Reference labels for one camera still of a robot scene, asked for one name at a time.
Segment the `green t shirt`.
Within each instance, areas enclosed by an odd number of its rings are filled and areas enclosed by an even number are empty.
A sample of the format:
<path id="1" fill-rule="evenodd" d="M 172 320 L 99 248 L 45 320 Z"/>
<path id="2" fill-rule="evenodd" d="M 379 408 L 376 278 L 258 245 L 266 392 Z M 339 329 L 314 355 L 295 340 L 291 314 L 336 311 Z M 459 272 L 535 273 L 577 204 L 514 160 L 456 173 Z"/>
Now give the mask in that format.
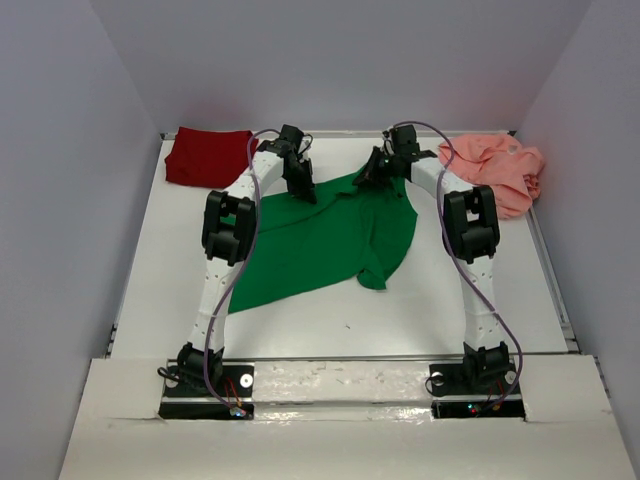
<path id="1" fill-rule="evenodd" d="M 287 193 L 261 200 L 254 253 L 231 295 L 232 313 L 354 278 L 385 289 L 413 241 L 417 213 L 399 193 L 352 185 L 348 174 L 316 187 L 317 202 Z"/>

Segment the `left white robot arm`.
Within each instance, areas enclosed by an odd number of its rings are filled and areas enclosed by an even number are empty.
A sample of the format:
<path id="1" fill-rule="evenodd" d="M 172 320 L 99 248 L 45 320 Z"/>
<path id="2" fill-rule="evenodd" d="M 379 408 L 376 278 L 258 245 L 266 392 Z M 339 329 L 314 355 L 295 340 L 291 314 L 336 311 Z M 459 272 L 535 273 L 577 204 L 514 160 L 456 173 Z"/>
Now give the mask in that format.
<path id="1" fill-rule="evenodd" d="M 295 199 L 317 202 L 309 150 L 313 136 L 283 125 L 272 140 L 247 142 L 248 166 L 226 189 L 205 201 L 201 244 L 206 273 L 194 326 L 177 354 L 177 375 L 195 392 L 211 394 L 223 377 L 225 322 L 233 290 L 253 255 L 261 222 L 261 198 L 279 179 Z"/>

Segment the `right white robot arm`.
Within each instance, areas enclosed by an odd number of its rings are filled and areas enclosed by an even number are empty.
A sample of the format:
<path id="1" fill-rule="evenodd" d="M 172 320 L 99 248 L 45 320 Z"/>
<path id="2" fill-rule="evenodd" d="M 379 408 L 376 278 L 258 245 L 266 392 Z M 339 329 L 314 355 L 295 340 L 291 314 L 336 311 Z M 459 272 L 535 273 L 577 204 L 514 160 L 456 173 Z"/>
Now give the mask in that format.
<path id="1" fill-rule="evenodd" d="M 493 259 L 500 229 L 494 192 L 459 178 L 437 154 L 422 149 L 413 122 L 382 132 L 382 144 L 372 149 L 354 184 L 382 188 L 400 179 L 436 201 L 443 245 L 460 278 L 466 320 L 462 360 L 431 366 L 425 387 L 436 398 L 497 395 L 513 363 L 495 307 Z"/>

